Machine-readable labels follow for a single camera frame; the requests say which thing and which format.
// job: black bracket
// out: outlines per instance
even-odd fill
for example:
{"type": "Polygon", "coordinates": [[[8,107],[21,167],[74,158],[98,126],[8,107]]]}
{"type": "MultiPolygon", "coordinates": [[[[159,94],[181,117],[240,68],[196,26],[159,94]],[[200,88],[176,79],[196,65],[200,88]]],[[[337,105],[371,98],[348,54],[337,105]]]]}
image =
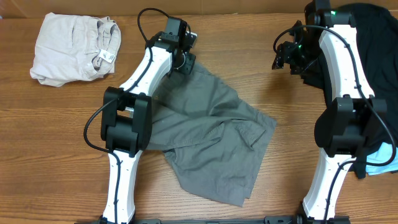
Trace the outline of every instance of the black bracket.
{"type": "MultiPolygon", "coordinates": [[[[348,24],[351,27],[356,25],[354,16],[350,12],[332,10],[329,0],[313,0],[307,4],[305,24],[322,27],[333,27],[337,24],[348,24]]],[[[301,25],[301,21],[297,21],[293,27],[301,25]]],[[[322,32],[323,30],[315,28],[301,28],[289,32],[294,36],[294,41],[286,41],[277,47],[272,69],[283,68],[284,63],[288,63],[292,75],[306,75],[322,52],[318,43],[322,32]]]]}
{"type": "MultiPolygon", "coordinates": [[[[136,220],[134,224],[322,224],[322,221],[297,216],[268,216],[262,219],[242,218],[229,220],[177,220],[162,221],[159,219],[136,220]]],[[[349,217],[331,218],[326,224],[351,224],[349,217]]]]}
{"type": "Polygon", "coordinates": [[[297,210],[297,215],[294,216],[291,224],[351,224],[351,221],[348,216],[330,218],[326,223],[324,223],[323,220],[315,220],[313,217],[307,217],[303,208],[303,203],[301,202],[297,210]]]}
{"type": "MultiPolygon", "coordinates": [[[[371,98],[370,103],[380,117],[387,112],[385,100],[371,98]]],[[[315,123],[315,142],[328,156],[351,154],[361,156],[373,140],[379,123],[363,99],[348,95],[335,98],[315,123]]]]}
{"type": "Polygon", "coordinates": [[[187,32],[187,22],[176,17],[169,17],[165,32],[160,32],[153,40],[154,46],[165,49],[172,53],[173,69],[189,75],[195,64],[196,56],[189,51],[193,47],[197,36],[187,32]]]}
{"type": "Polygon", "coordinates": [[[108,87],[104,105],[112,101],[102,112],[101,139],[106,148],[128,152],[134,157],[144,150],[152,134],[152,102],[145,94],[125,93],[121,88],[108,87]],[[134,117],[118,115],[126,107],[134,108],[134,117]]]}

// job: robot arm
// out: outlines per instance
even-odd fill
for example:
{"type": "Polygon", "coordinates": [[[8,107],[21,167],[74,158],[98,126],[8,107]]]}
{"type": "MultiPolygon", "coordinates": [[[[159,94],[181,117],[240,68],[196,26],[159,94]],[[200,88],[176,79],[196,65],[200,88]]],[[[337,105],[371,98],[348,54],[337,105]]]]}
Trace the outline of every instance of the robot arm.
{"type": "MultiPolygon", "coordinates": [[[[350,44],[356,61],[359,84],[376,112],[386,112],[384,100],[374,99],[374,92],[363,72],[356,45],[356,28],[349,12],[330,9],[329,1],[313,0],[305,8],[307,25],[329,28],[350,44]]],[[[374,137],[379,123],[366,107],[358,92],[350,54],[345,44],[327,30],[300,28],[297,21],[290,35],[293,42],[284,42],[277,48],[272,69],[290,64],[291,74],[320,75],[325,80],[327,109],[315,124],[315,141],[320,155],[310,190],[302,203],[302,223],[321,223],[326,212],[329,189],[340,164],[353,161],[364,153],[374,137]]],[[[349,223],[348,218],[335,218],[335,204],[344,178],[352,164],[340,170],[330,197],[326,219],[331,223],[349,223]]]]}
{"type": "Polygon", "coordinates": [[[151,43],[147,43],[145,56],[129,80],[120,88],[109,87],[105,91],[104,105],[115,98],[117,100],[103,110],[101,138],[106,141],[106,148],[117,155],[120,164],[113,155],[109,155],[108,201],[100,223],[134,222],[137,167],[152,132],[151,96],[163,77],[170,75],[173,70],[189,74],[195,63],[195,56],[189,50],[194,46],[197,35],[187,32],[186,28],[185,21],[169,17],[165,32],[159,33],[151,39],[151,43]],[[151,63],[149,47],[152,50],[151,63]],[[137,86],[124,94],[124,90],[133,86],[149,63],[148,70],[137,86]],[[132,111],[132,118],[117,114],[117,111],[123,110],[132,111]]]}

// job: clothing tag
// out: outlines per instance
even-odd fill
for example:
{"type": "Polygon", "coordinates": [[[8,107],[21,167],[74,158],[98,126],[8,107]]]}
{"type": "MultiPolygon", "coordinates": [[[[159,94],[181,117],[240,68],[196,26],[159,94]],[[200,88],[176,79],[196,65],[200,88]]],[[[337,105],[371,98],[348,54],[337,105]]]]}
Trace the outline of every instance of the clothing tag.
{"type": "Polygon", "coordinates": [[[112,63],[113,59],[115,58],[114,54],[111,54],[103,49],[101,49],[98,56],[109,63],[112,63]]]}

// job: wooden table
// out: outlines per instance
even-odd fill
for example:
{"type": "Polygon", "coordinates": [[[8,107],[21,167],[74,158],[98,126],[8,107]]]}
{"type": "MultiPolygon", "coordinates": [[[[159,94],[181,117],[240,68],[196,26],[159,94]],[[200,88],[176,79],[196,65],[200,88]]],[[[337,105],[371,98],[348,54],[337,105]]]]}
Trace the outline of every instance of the wooden table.
{"type": "MultiPolygon", "coordinates": [[[[182,190],[161,152],[139,163],[137,218],[261,218],[293,215],[307,194],[318,148],[313,127],[325,109],[321,90],[303,85],[289,69],[271,70],[275,37],[303,14],[182,16],[199,35],[197,62],[235,88],[240,97],[278,121],[253,193],[243,208],[182,190]]],[[[42,19],[0,20],[0,223],[73,223],[97,219],[108,193],[109,161],[89,148],[83,127],[108,86],[130,77],[144,54],[135,17],[114,17],[122,32],[116,73],[61,88],[29,76],[42,19]]],[[[165,19],[142,20],[147,36],[165,19]]],[[[100,120],[89,131],[100,140],[100,120]]],[[[398,223],[396,175],[346,177],[336,206],[353,223],[398,223]]]]}

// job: light blue fabric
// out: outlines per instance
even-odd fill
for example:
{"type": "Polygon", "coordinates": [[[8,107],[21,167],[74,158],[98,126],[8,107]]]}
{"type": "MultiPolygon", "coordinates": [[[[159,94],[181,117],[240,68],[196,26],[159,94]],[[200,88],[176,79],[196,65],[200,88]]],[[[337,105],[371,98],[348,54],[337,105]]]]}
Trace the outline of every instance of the light blue fabric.
{"type": "MultiPolygon", "coordinates": [[[[380,149],[377,152],[368,155],[367,161],[374,163],[386,162],[388,159],[390,159],[391,154],[392,154],[392,146],[384,142],[381,144],[380,149]]],[[[392,161],[388,166],[384,167],[366,166],[366,172],[369,175],[378,175],[385,172],[391,172],[396,170],[398,170],[398,155],[396,155],[394,161],[392,161]]]]}

